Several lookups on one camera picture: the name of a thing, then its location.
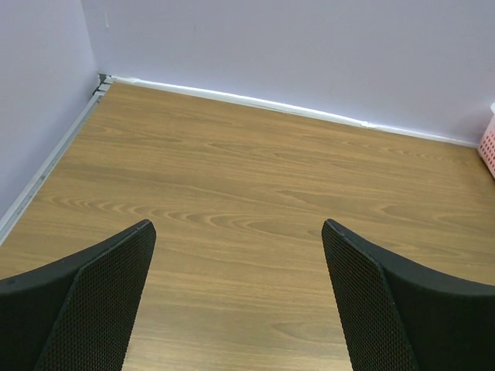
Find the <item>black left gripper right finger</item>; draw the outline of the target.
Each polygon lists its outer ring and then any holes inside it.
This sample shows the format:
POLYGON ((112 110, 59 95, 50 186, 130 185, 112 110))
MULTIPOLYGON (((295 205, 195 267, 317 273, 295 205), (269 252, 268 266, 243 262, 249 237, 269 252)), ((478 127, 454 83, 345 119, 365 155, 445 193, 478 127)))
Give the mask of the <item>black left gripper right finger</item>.
POLYGON ((492 370, 494 287, 425 267, 326 220, 322 241, 354 370, 492 370))

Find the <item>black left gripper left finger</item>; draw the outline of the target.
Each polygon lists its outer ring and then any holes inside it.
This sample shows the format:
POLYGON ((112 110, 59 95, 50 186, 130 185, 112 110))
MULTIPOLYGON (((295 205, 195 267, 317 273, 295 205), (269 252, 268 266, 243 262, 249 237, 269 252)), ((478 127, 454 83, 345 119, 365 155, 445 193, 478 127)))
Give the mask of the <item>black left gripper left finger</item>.
POLYGON ((1 281, 3 370, 120 370, 156 241, 142 220, 1 281))

